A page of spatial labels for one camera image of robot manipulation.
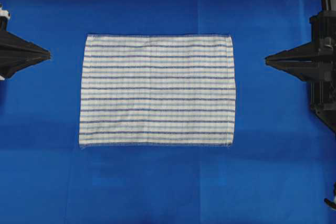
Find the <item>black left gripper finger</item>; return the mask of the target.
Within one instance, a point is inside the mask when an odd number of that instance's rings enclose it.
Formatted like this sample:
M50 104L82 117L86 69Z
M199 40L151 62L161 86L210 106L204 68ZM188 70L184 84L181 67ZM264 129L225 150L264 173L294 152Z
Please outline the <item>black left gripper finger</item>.
M31 52L35 54L42 54L44 56L50 56L50 52L32 42L21 39L20 37L8 32L7 41L9 45L8 52Z
M1 59L1 77L11 78L16 72L43 61L50 60L50 56L41 56L24 59Z

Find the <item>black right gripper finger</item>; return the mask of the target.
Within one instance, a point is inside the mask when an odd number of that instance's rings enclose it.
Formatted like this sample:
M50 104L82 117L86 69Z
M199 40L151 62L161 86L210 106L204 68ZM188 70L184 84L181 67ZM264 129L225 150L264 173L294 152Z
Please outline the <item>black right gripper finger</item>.
M315 56L315 48L312 42L301 46L284 50L265 58L265 61L306 61Z
M277 70L284 71L292 76L297 77L301 81L315 80L315 63L312 62L296 62L296 61L270 61L266 60L266 65Z

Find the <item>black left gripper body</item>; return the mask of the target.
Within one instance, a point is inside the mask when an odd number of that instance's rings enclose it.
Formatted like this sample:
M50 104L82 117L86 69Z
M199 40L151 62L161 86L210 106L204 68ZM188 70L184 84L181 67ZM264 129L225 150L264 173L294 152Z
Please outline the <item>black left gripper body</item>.
M10 13L7 10L3 10L3 5L1 4L1 69L4 68L3 65L6 64L6 60L3 60L5 54L9 51L9 45L7 41L7 23L10 20Z

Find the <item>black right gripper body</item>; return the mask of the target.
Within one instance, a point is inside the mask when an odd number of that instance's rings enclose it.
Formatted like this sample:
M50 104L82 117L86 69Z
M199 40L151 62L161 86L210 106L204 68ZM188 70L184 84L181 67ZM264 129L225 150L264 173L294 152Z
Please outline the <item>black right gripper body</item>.
M311 42L318 78L310 85L310 106L316 115L335 115L335 11L310 18Z

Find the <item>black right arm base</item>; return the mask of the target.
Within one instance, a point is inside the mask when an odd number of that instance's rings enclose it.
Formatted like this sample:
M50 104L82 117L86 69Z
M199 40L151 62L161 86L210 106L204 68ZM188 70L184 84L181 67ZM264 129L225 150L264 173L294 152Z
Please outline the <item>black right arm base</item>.
M335 130L335 110L315 109L315 115L330 129L334 134Z

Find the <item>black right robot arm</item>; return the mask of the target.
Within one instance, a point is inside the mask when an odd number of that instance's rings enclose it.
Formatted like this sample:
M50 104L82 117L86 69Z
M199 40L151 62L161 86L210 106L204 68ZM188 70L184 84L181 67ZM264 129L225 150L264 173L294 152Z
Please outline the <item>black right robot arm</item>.
M311 41L265 58L265 64L311 84L311 110L335 112L335 0L310 17Z

